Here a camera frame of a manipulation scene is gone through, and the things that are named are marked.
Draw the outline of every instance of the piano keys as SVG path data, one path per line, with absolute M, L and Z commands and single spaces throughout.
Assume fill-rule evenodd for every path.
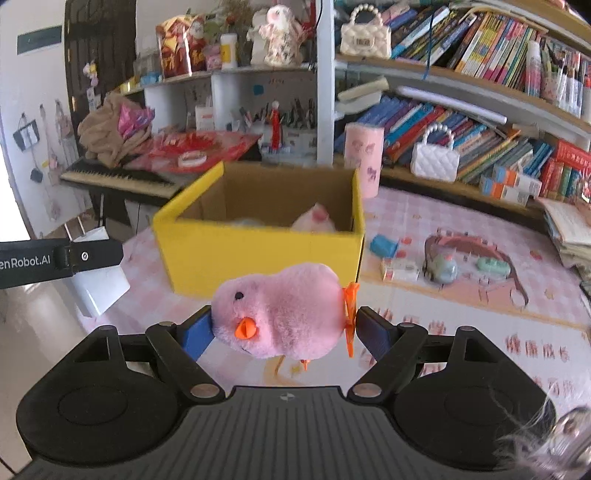
M 61 183 L 97 194 L 113 194 L 145 205 L 163 206 L 182 188 L 157 173 L 125 168 L 107 168 L 85 158 L 60 175 Z

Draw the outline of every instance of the blue toy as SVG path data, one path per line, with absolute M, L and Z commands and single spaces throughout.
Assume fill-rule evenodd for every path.
M 398 242 L 392 242 L 383 235 L 376 235 L 371 240 L 369 250 L 380 258 L 393 258 L 398 250 Z

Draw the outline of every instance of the play mat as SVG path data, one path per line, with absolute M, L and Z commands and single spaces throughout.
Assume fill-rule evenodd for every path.
M 548 238 L 483 213 L 386 188 L 366 201 L 365 217 L 366 245 L 377 233 L 400 241 L 398 257 L 420 268 L 425 244 L 442 244 L 453 249 L 459 275 L 443 287 L 422 274 L 414 281 L 383 282 L 380 261 L 366 247 L 358 306 L 438 335 L 454 335 L 461 325 L 478 328 L 550 393 L 559 413 L 591 398 L 587 302 L 576 274 L 560 265 Z M 87 332 L 110 324 L 120 334 L 140 333 L 163 320 L 181 323 L 208 304 L 171 292 L 150 229 L 128 241 L 124 252 L 121 265 L 131 288 L 101 317 L 81 317 Z M 511 273 L 506 278 L 482 274 L 474 266 L 480 257 L 506 261 Z M 214 340 L 199 364 L 227 392 L 237 384 L 339 385 L 347 391 L 372 361 L 358 339 L 353 359 L 341 338 L 307 372 L 298 361 L 259 360 Z M 442 368 L 428 364 L 423 374 Z

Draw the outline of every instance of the doll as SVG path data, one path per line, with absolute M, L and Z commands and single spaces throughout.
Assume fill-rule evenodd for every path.
M 256 358 L 289 356 L 307 369 L 345 331 L 352 358 L 358 288 L 341 288 L 329 267 L 313 263 L 229 280 L 213 296 L 213 334 L 234 350 Z
M 252 42 L 251 65 L 263 65 L 269 49 L 269 42 L 261 37 L 259 29 L 267 23 L 268 8 L 263 8 L 252 17 L 252 28 L 248 30 L 246 39 Z
M 259 33 L 269 41 L 265 56 L 267 65 L 288 67 L 301 64 L 300 46 L 306 34 L 288 7 L 271 7 L 267 12 L 267 24 L 260 27 Z

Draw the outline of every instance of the pink plush chick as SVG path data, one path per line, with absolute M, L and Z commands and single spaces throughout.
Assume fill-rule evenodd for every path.
M 213 334 L 234 350 L 257 358 L 285 355 L 307 367 L 330 352 L 345 329 L 352 348 L 354 319 L 345 309 L 350 289 L 343 291 L 329 267 L 313 263 L 229 280 L 213 296 Z

